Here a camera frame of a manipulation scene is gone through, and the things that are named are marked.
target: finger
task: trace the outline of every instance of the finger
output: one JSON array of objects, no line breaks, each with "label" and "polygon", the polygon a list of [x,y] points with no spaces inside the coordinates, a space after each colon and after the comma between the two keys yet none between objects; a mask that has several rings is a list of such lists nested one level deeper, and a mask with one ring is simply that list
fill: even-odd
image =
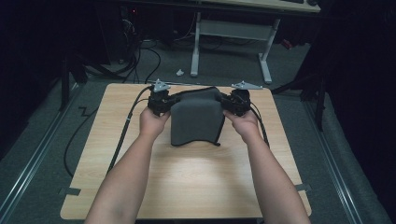
[{"label": "finger", "polygon": [[146,106],[146,107],[142,110],[142,114],[148,113],[148,112],[150,112],[150,114],[152,114],[152,110]]},{"label": "finger", "polygon": [[160,116],[160,119],[162,121],[167,121],[169,119],[169,117],[171,117],[171,112],[170,111],[168,111],[168,112],[164,113],[162,116]]},{"label": "finger", "polygon": [[228,110],[223,110],[223,114],[225,117],[227,117],[227,119],[230,119],[231,121],[233,121],[236,117],[236,115],[234,115],[233,113],[231,113]]}]

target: wooden table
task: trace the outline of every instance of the wooden table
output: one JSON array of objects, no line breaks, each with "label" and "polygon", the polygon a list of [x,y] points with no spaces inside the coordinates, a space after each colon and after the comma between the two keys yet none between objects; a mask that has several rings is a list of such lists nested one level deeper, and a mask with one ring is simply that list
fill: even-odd
[{"label": "wooden table", "polygon": [[[105,178],[125,119],[137,94],[147,85],[110,84],[106,88],[90,135],[70,188],[80,194],[67,195],[61,211],[64,219],[85,219],[94,196]],[[201,89],[202,86],[172,86],[170,94]],[[219,87],[229,94],[232,88]],[[269,90],[250,91],[259,108],[271,149],[295,185],[302,184],[288,139]],[[142,95],[147,98],[149,91]],[[119,158],[138,134],[138,118],[147,102],[138,104],[123,142]],[[156,140],[148,186],[138,218],[238,218],[261,217],[253,188],[245,143],[225,120],[216,147],[193,142],[183,147],[170,144],[170,123]],[[299,191],[308,215],[311,208],[304,191]]]}]

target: person's right hand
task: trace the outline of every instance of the person's right hand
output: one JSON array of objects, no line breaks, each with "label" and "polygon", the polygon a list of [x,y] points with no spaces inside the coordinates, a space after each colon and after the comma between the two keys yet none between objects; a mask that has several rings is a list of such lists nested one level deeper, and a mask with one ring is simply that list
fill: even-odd
[{"label": "person's right hand", "polygon": [[233,123],[233,127],[245,142],[250,136],[260,136],[257,118],[251,110],[242,117],[238,117],[227,110],[224,110],[223,113]]},{"label": "person's right hand", "polygon": [[150,135],[157,138],[158,135],[163,131],[165,122],[171,116],[170,111],[164,113],[161,116],[156,116],[152,113],[152,110],[146,107],[140,114],[140,134]]}]

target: metal frame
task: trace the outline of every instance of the metal frame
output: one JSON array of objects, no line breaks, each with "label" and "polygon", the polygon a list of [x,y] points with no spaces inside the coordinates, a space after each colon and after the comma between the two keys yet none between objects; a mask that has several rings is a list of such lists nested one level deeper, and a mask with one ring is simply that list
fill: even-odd
[{"label": "metal frame", "polygon": [[266,84],[272,83],[271,74],[268,68],[267,57],[274,42],[280,19],[275,19],[272,26],[243,24],[226,21],[201,20],[201,12],[197,13],[195,26],[195,43],[191,60],[191,76],[197,77],[199,70],[199,40],[201,35],[218,35],[236,37],[244,39],[264,40],[266,45],[263,53],[259,54],[262,76]]},{"label": "metal frame", "polygon": [[35,172],[38,170],[41,162],[46,157],[47,152],[50,150],[50,144],[55,133],[58,131],[62,121],[64,120],[64,116],[67,114],[67,111],[70,108],[70,105],[77,98],[77,96],[81,92],[81,89],[82,87],[80,87],[77,83],[73,86],[73,94],[71,95],[69,103],[65,106],[63,110],[60,110],[58,112],[54,121],[51,123],[42,140],[38,144],[32,158],[28,161],[17,181],[15,182],[14,187],[11,189],[8,196],[3,201],[0,207],[0,223],[7,223],[7,221],[11,217],[12,212],[14,211],[18,202],[23,196],[23,193],[26,191],[27,187],[35,176]]},{"label": "metal frame", "polygon": [[349,220],[349,223],[363,223],[358,208],[356,207],[353,197],[350,193],[349,187],[347,186],[347,183],[345,182],[340,170],[338,169],[337,162],[332,155],[332,150],[327,143],[326,137],[316,124],[315,111],[312,108],[312,105],[308,102],[304,102],[303,105],[305,111],[309,115],[312,127],[314,128],[315,133],[317,134],[317,138],[321,144],[323,159],[329,170],[329,174],[332,178],[332,182],[334,183],[335,190],[338,193],[338,197],[340,198],[340,201],[344,206],[344,210],[346,211],[346,216]]}]

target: dark floor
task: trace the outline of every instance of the dark floor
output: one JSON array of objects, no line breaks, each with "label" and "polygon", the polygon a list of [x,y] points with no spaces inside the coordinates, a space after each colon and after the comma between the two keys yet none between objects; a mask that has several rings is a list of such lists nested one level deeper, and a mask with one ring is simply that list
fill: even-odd
[{"label": "dark floor", "polygon": [[[256,85],[264,85],[256,53],[232,51],[235,46],[223,46],[216,50],[202,50],[200,75],[188,75],[191,62],[191,46],[168,48],[158,44],[156,50],[161,56],[158,70],[151,79],[186,84],[205,84],[229,86],[245,80]],[[255,51],[256,46],[244,46]],[[270,52],[268,63],[273,75],[273,84],[265,86],[274,89],[292,81],[309,46],[286,50],[275,45]],[[144,79],[158,64],[159,58],[149,50],[142,50],[141,62],[137,66],[139,79]],[[178,69],[185,71],[182,77],[176,76]],[[7,223],[82,223],[82,220],[62,220],[60,210],[64,195],[60,188],[68,187],[70,176],[64,169],[64,151],[73,133],[84,121],[80,107],[91,113],[100,104],[106,85],[116,82],[101,77],[90,77],[89,82],[79,87],[79,94],[64,116],[64,121],[49,142],[48,151],[41,161],[34,177],[25,192],[17,200]],[[48,99],[37,109],[29,120],[29,125],[17,143],[0,161],[0,201],[7,196],[18,180],[28,161],[34,155],[40,140],[51,122],[58,114],[60,106],[60,84],[56,85]],[[318,140],[312,117],[307,112],[309,103],[300,101],[297,91],[286,91],[275,96],[276,106],[282,119],[290,147],[296,160],[300,175],[311,190],[307,192],[312,207],[312,223],[350,223],[323,156],[323,145]],[[72,171],[78,164],[80,153],[92,126],[93,117],[77,132],[67,151],[66,163]],[[390,223],[384,209],[377,201],[370,184],[351,153],[342,133],[329,99],[323,117],[324,135],[332,150],[337,166],[350,190],[351,197],[359,211],[363,223]],[[257,223],[256,219],[223,220],[227,223]],[[220,220],[178,220],[180,223],[221,223]],[[138,223],[167,223],[161,221],[138,221]]]}]

